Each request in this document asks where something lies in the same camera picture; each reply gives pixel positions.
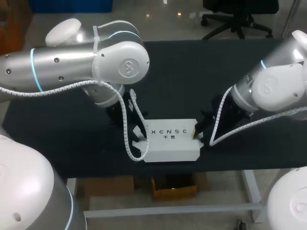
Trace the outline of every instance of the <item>screw hole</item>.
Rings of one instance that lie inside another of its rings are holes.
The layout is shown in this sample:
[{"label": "screw hole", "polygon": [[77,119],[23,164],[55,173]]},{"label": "screw hole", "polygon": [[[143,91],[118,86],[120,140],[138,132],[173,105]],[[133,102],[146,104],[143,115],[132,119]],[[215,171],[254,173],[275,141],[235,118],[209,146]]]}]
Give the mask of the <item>screw hole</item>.
[{"label": "screw hole", "polygon": [[21,221],[21,216],[19,215],[19,213],[14,213],[14,214],[13,214],[13,218],[14,218],[17,222],[20,222],[20,221]]}]

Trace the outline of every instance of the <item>brown cardboard box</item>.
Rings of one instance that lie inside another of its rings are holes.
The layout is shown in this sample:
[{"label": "brown cardboard box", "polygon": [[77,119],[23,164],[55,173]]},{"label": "brown cardboard box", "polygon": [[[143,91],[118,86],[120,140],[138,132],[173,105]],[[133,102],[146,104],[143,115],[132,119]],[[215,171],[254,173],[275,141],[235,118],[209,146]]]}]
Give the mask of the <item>brown cardboard box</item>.
[{"label": "brown cardboard box", "polygon": [[151,181],[155,202],[191,199],[197,193],[197,185],[189,174],[152,177]]},{"label": "brown cardboard box", "polygon": [[207,178],[207,173],[196,172],[193,174],[193,179],[198,187],[198,191],[210,191],[210,186]]},{"label": "brown cardboard box", "polygon": [[0,0],[0,55],[23,48],[32,16],[28,0]]},{"label": "brown cardboard box", "polygon": [[134,192],[132,176],[118,176],[107,178],[85,178],[78,180],[85,198],[91,196],[112,196]]}]

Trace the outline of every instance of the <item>blue container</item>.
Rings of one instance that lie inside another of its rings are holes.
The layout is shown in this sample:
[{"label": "blue container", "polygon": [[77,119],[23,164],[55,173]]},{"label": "blue container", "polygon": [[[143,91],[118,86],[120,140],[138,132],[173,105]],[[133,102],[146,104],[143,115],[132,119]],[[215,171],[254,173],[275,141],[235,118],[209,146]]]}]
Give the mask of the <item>blue container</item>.
[{"label": "blue container", "polygon": [[29,0],[33,13],[106,13],[112,0]]}]

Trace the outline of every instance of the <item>office chair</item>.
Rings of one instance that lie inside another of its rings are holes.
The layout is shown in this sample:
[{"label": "office chair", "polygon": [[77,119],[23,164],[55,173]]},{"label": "office chair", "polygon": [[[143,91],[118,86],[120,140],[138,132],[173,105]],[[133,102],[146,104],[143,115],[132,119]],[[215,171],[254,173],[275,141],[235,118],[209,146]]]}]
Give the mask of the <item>office chair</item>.
[{"label": "office chair", "polygon": [[227,29],[236,32],[240,39],[245,39],[242,27],[268,32],[267,38],[272,38],[272,29],[255,23],[252,14],[275,14],[279,10],[278,0],[203,0],[204,8],[212,12],[222,12],[233,16],[203,14],[201,25],[207,26],[208,19],[225,24],[213,30],[203,40],[207,40]]}]

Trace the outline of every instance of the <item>table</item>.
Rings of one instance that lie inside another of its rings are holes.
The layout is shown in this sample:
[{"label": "table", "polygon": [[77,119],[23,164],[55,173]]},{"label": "table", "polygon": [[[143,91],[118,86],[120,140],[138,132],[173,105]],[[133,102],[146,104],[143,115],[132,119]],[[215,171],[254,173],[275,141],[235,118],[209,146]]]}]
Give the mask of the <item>table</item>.
[{"label": "table", "polygon": [[[273,39],[146,42],[151,60],[149,73],[132,85],[139,107],[149,112],[147,119],[200,118],[200,109],[209,110],[213,96],[224,93],[280,42]],[[12,101],[3,127],[16,141],[41,152],[63,178],[242,170],[251,200],[248,204],[228,206],[86,212],[89,218],[265,210],[266,197],[261,202],[252,169],[307,165],[307,123],[287,118],[234,135],[217,148],[202,151],[196,162],[149,164],[130,160],[122,131],[110,124],[104,110],[76,89],[45,98]],[[263,221],[264,213],[255,212],[254,220]]]}]

